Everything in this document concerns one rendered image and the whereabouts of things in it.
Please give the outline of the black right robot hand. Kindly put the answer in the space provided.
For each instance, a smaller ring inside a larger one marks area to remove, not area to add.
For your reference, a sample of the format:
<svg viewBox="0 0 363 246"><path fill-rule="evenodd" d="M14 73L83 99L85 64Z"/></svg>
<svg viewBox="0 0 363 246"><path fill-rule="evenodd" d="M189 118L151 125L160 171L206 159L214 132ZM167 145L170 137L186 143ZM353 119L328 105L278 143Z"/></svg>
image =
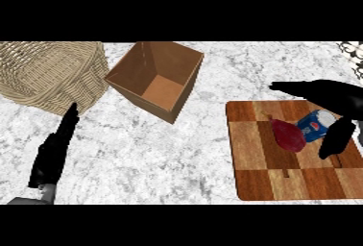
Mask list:
<svg viewBox="0 0 363 246"><path fill-rule="evenodd" d="M319 107L341 116L330 126L319 157L325 160L331 155L340 154L346 150L356 129L352 121L363 122L363 87L332 80L315 80L273 82L270 89L304 97Z"/></svg>

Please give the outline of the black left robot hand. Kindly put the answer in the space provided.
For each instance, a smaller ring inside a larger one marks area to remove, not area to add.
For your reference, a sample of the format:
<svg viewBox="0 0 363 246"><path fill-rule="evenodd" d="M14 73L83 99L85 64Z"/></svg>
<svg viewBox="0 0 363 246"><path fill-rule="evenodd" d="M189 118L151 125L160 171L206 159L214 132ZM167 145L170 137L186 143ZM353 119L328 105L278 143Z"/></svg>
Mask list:
<svg viewBox="0 0 363 246"><path fill-rule="evenodd" d="M39 147L33 163L28 187L58 183L61 178L70 141L80 121L77 104L73 104L61 120L57 132L51 133Z"/></svg>

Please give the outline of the dark red pear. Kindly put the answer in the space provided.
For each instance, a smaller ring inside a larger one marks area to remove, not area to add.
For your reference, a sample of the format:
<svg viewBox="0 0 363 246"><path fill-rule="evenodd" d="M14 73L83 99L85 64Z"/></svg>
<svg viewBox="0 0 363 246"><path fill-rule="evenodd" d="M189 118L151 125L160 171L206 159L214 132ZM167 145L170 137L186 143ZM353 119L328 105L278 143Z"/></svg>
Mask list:
<svg viewBox="0 0 363 246"><path fill-rule="evenodd" d="M276 144L290 152L301 152L306 145L306 137L301 129L291 123L270 117L272 132Z"/></svg>

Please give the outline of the checkered wooden cutting board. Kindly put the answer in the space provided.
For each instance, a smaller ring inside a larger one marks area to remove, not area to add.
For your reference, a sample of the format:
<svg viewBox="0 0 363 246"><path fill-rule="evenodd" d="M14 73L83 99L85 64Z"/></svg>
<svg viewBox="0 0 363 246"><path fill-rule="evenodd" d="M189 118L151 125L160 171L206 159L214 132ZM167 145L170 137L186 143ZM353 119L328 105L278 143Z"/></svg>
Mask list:
<svg viewBox="0 0 363 246"><path fill-rule="evenodd" d="M319 140L299 153L276 144L270 120L294 123L318 109L306 100L226 104L241 200L363 199L363 156L355 143L327 159L319 156Z"/></svg>

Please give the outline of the brown cardboard box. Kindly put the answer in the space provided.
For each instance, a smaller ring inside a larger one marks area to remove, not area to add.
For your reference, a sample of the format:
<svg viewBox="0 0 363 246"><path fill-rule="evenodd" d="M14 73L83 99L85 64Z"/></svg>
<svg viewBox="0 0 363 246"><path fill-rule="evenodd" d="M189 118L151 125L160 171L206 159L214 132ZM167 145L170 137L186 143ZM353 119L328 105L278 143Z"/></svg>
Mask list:
<svg viewBox="0 0 363 246"><path fill-rule="evenodd" d="M138 41L105 81L170 124L194 90L204 53L172 41Z"/></svg>

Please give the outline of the blue soda can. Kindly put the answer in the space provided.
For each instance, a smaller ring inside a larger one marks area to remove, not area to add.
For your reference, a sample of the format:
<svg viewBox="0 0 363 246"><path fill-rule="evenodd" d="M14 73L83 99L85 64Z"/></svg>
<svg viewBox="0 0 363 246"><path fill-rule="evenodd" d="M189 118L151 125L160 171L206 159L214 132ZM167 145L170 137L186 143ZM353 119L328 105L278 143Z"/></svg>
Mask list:
<svg viewBox="0 0 363 246"><path fill-rule="evenodd" d="M315 110L297 123L306 141L313 142L327 136L331 125L337 122L335 115L327 110Z"/></svg>

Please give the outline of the black and white patterned object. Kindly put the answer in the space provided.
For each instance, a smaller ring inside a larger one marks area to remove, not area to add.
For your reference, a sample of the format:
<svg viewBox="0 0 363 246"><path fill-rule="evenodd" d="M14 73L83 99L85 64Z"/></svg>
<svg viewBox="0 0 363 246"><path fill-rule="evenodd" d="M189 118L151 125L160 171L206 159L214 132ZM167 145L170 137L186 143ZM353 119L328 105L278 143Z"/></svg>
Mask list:
<svg viewBox="0 0 363 246"><path fill-rule="evenodd" d="M353 69L353 73L363 84L363 41L340 41L338 47Z"/></svg>

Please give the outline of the wicker basket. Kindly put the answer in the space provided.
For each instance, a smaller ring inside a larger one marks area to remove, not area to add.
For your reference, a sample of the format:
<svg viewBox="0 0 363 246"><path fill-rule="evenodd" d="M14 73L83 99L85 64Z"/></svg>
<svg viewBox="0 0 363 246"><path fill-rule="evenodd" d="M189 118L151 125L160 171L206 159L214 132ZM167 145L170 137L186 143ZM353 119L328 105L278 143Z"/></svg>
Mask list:
<svg viewBox="0 0 363 246"><path fill-rule="evenodd" d="M28 107L83 114L108 89L101 41L0 41L0 94Z"/></svg>

